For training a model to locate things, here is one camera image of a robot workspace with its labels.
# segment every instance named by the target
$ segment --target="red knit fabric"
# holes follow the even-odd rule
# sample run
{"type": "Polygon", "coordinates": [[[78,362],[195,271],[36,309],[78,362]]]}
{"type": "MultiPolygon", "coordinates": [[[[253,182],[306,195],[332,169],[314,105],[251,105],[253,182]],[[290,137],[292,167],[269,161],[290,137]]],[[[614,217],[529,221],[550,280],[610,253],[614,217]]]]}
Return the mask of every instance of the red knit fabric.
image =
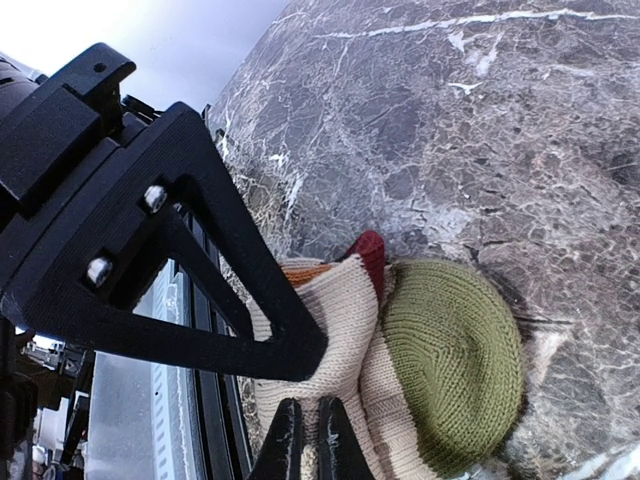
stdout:
{"type": "Polygon", "coordinates": [[[367,230],[358,237],[342,259],[354,253],[362,257],[364,267],[371,278],[371,283],[373,283],[378,301],[381,301],[384,292],[384,266],[386,261],[384,255],[384,240],[382,240],[382,237],[377,232],[367,230]]]}

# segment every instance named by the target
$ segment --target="knit hat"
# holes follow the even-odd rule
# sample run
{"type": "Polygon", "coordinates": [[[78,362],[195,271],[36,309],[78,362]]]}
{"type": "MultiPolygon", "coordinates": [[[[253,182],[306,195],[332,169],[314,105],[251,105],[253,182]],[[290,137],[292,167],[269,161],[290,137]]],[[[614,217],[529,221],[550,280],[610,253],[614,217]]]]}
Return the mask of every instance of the knit hat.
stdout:
{"type": "MultiPolygon", "coordinates": [[[[278,404],[295,398],[303,415],[305,478],[315,478],[318,407],[324,396],[344,404],[367,464],[376,479],[384,479],[367,427],[358,392],[358,377],[379,313],[384,280],[384,243],[375,232],[363,234],[340,263],[296,259],[282,264],[285,275],[328,338],[328,346],[313,376],[304,382],[256,380],[255,397],[262,436],[266,435],[278,404]]],[[[255,303],[249,305],[255,338],[265,341],[271,327],[255,303]]]]}
{"type": "Polygon", "coordinates": [[[498,292],[467,268],[426,260],[393,270],[360,378],[371,438],[389,478],[451,477],[491,453],[516,419],[518,330],[498,292]]]}

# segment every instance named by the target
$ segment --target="marble slab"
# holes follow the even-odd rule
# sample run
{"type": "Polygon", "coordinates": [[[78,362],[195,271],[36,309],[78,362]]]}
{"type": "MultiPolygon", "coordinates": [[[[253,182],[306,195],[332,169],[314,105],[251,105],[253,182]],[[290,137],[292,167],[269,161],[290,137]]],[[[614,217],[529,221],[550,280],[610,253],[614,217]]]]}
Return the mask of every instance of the marble slab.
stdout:
{"type": "Polygon", "coordinates": [[[640,442],[640,2],[294,0],[209,115],[277,255],[373,228],[498,286],[528,394],[483,472],[640,442]]]}

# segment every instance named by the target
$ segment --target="metal bolt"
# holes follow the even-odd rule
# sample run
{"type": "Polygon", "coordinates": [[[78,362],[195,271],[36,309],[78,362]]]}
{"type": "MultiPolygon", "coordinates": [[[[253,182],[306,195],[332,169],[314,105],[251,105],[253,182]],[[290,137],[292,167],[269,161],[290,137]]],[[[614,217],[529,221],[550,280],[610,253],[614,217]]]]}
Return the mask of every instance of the metal bolt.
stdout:
{"type": "Polygon", "coordinates": [[[149,207],[151,214],[157,213],[167,200],[167,191],[160,185],[151,185],[144,193],[144,202],[149,207]]]}
{"type": "Polygon", "coordinates": [[[104,257],[91,260],[87,267],[87,278],[96,286],[100,287],[111,273],[113,264],[104,257]]]}

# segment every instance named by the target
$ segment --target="black clamp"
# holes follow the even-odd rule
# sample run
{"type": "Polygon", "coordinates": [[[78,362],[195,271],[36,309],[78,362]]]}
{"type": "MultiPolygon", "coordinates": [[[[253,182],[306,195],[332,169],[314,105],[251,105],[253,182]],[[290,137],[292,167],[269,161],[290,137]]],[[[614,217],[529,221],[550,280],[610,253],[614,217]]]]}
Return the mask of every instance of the black clamp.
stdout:
{"type": "MultiPolygon", "coordinates": [[[[260,456],[248,480],[299,480],[302,455],[302,410],[291,398],[280,402],[260,456]]],[[[319,480],[374,480],[339,398],[320,400],[319,480]]]]}
{"type": "Polygon", "coordinates": [[[0,207],[10,213],[0,224],[0,313],[92,350],[309,378],[325,335],[271,256],[198,113],[182,103],[157,118],[123,113],[119,83],[134,69],[94,45],[0,119],[0,207]],[[185,227],[186,212],[271,321],[269,341],[253,340],[246,308],[185,227]],[[131,312],[168,257],[235,337],[131,312]]]}

